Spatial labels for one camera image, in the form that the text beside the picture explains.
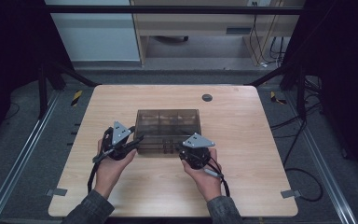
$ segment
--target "hand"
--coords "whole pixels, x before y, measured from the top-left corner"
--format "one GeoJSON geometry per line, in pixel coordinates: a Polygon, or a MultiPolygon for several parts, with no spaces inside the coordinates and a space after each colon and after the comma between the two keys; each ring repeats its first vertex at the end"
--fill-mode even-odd
{"type": "MultiPolygon", "coordinates": [[[[217,153],[215,148],[209,149],[211,157],[217,162],[217,153]]],[[[208,175],[203,169],[193,170],[186,161],[182,161],[182,164],[185,168],[185,172],[190,175],[196,182],[197,188],[204,197],[206,202],[209,202],[211,199],[221,196],[221,183],[220,178],[208,175]]]]}
{"type": "MultiPolygon", "coordinates": [[[[98,151],[101,148],[102,141],[102,139],[98,141],[98,151]]],[[[121,161],[115,161],[110,157],[103,159],[97,171],[97,180],[94,190],[100,193],[105,199],[108,199],[121,173],[133,160],[135,154],[136,150],[133,150],[121,161]]]]}

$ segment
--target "transparent plastic box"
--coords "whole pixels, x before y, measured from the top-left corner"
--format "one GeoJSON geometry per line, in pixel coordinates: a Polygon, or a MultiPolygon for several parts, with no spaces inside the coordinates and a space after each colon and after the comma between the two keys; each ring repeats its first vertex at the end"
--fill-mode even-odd
{"type": "Polygon", "coordinates": [[[201,134],[198,109],[138,110],[134,138],[144,136],[139,154],[177,156],[193,133],[201,134]]]}

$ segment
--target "gray sleeve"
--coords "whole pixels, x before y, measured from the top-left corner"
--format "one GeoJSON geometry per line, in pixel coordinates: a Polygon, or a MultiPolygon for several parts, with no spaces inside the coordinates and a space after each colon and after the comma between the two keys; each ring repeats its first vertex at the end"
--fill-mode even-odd
{"type": "Polygon", "coordinates": [[[226,196],[216,197],[206,203],[213,224],[242,224],[242,218],[234,201],[226,196]]]}
{"type": "Polygon", "coordinates": [[[104,223],[113,210],[115,207],[110,202],[97,191],[92,190],[62,223],[104,223]]]}

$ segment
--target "person's left hand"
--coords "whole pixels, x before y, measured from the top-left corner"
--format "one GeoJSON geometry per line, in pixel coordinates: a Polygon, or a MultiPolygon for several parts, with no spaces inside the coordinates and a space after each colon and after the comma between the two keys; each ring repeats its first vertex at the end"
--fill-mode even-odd
{"type": "MultiPolygon", "coordinates": [[[[102,139],[98,141],[98,151],[101,148],[102,139]]],[[[115,161],[110,157],[106,157],[100,163],[97,171],[97,180],[94,190],[100,193],[105,199],[109,198],[113,187],[118,182],[124,168],[133,160],[136,149],[131,151],[123,160],[115,161]]]]}

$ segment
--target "table top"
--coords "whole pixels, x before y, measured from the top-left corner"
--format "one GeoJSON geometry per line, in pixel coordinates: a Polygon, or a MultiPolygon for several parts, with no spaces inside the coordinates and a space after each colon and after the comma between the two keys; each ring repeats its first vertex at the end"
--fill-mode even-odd
{"type": "MultiPolygon", "coordinates": [[[[139,109],[198,109],[202,135],[215,142],[231,197],[243,217],[291,217],[297,213],[256,88],[203,85],[102,85],[95,88],[59,189],[48,212],[66,217],[87,195],[97,142],[115,120],[135,125],[139,109]],[[211,102],[202,100],[211,94],[211,102]]],[[[109,197],[112,217],[208,217],[206,203],[179,158],[137,154],[109,197]]]]}

